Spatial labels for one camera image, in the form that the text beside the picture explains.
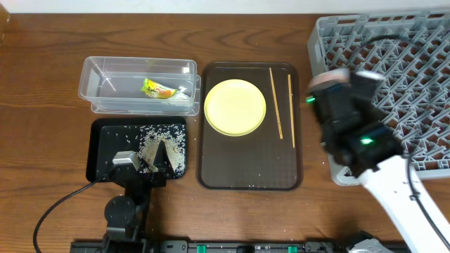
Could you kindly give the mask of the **pile of rice leftovers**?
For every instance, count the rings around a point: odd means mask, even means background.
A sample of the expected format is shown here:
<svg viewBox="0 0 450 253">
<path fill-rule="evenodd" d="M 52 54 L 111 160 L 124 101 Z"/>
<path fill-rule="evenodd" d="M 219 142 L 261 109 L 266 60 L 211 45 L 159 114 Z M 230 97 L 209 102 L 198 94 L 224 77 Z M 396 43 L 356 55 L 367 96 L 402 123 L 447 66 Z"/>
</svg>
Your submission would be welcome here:
<svg viewBox="0 0 450 253">
<path fill-rule="evenodd" d="M 159 142 L 164 141 L 174 178 L 180 179 L 186 170 L 186 137 L 184 124 L 105 126 L 100 132 L 96 171 L 105 171 L 117 152 L 130 150 L 140 159 L 140 172 L 156 172 L 153 160 Z"/>
</svg>

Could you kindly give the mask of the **wooden chopstick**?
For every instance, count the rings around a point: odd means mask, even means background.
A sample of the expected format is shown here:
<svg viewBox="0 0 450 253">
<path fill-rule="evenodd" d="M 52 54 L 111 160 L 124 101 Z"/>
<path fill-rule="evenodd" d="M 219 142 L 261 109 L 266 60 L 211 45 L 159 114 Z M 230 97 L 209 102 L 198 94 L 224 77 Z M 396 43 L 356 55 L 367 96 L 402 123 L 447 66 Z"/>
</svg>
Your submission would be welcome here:
<svg viewBox="0 0 450 253">
<path fill-rule="evenodd" d="M 272 90 L 272 95 L 273 95 L 273 100 L 274 100 L 274 108 L 275 108 L 275 113 L 276 113 L 278 134 L 279 134 L 279 138 L 283 139 L 283 130 L 282 130 L 282 126 L 281 126 L 281 118 L 280 118 L 280 115 L 279 115 L 278 100 L 277 100 L 277 95 L 276 95 L 274 76 L 273 76 L 273 72 L 272 72 L 272 68 L 271 67 L 269 68 L 269 75 L 270 75 L 271 90 Z"/>
<path fill-rule="evenodd" d="M 292 79 L 291 75 L 288 74 L 288 97 L 290 106 L 290 129 L 292 137 L 292 147 L 295 148 L 295 119 L 294 119 L 294 108 L 293 108 L 293 90 L 292 90 Z"/>
</svg>

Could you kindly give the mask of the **white tissue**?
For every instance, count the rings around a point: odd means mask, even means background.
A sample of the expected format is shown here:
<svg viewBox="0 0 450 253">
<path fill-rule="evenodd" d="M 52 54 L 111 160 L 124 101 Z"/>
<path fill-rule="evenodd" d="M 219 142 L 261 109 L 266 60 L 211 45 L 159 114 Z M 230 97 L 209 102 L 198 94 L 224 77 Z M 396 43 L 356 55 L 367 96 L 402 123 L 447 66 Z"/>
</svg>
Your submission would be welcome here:
<svg viewBox="0 0 450 253">
<path fill-rule="evenodd" d="M 176 91 L 172 96 L 174 100 L 190 100 L 191 97 L 181 91 Z"/>
</svg>

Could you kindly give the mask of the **green yellow snack wrapper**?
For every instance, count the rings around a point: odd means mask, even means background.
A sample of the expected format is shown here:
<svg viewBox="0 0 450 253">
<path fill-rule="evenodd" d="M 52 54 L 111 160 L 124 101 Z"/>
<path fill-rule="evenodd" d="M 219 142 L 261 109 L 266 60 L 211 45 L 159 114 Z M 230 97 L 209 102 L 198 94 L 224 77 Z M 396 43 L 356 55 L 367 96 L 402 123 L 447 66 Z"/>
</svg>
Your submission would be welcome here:
<svg viewBox="0 0 450 253">
<path fill-rule="evenodd" d="M 147 96 L 156 99 L 168 99 L 173 97 L 177 92 L 176 89 L 171 89 L 148 78 L 144 79 L 141 91 Z"/>
</svg>

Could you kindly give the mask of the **yellow plastic plate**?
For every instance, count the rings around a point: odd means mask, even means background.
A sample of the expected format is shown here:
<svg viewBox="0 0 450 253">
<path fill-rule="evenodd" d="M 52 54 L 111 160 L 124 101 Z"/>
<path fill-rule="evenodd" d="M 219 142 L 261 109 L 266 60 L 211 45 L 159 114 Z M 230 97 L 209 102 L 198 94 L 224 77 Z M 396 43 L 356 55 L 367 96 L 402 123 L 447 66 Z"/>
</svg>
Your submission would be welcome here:
<svg viewBox="0 0 450 253">
<path fill-rule="evenodd" d="M 207 93 L 204 114 L 209 125 L 226 136 L 244 136 L 256 130 L 266 115 L 266 100 L 252 83 L 228 79 Z"/>
</svg>

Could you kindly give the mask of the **white pink bowl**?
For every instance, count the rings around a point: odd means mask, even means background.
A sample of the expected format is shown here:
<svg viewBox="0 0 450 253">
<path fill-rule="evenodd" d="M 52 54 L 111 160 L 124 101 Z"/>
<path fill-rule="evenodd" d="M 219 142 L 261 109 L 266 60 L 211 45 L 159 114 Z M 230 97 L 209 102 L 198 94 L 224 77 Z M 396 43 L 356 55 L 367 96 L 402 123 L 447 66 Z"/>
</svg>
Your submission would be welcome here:
<svg viewBox="0 0 450 253">
<path fill-rule="evenodd" d="M 309 83 L 309 89 L 318 88 L 321 84 L 328 82 L 347 83 L 350 71 L 347 68 L 339 68 L 316 75 Z"/>
</svg>

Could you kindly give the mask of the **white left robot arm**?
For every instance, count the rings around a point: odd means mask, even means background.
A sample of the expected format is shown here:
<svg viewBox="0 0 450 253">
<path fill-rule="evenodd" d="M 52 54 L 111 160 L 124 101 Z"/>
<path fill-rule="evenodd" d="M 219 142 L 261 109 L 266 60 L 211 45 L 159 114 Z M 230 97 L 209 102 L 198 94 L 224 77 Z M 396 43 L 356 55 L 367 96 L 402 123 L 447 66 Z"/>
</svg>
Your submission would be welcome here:
<svg viewBox="0 0 450 253">
<path fill-rule="evenodd" d="M 104 179 L 124 188 L 124 194 L 105 206 L 106 233 L 102 252 L 153 252 L 155 243 L 146 234 L 146 219 L 153 188 L 166 186 L 174 177 L 166 145 L 159 142 L 153 165 L 156 172 L 141 173 L 140 160 L 133 151 L 118 152 L 107 166 Z"/>
</svg>

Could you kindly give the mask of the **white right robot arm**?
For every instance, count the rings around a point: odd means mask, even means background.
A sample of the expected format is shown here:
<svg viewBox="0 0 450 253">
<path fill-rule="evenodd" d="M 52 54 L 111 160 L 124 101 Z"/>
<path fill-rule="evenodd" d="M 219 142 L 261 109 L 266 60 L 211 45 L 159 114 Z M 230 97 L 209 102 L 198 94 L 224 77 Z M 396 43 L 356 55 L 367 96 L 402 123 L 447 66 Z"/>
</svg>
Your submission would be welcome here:
<svg viewBox="0 0 450 253">
<path fill-rule="evenodd" d="M 426 191 L 369 95 L 350 84 L 309 90 L 325 151 L 382 206 L 412 252 L 448 252 L 449 222 Z"/>
</svg>

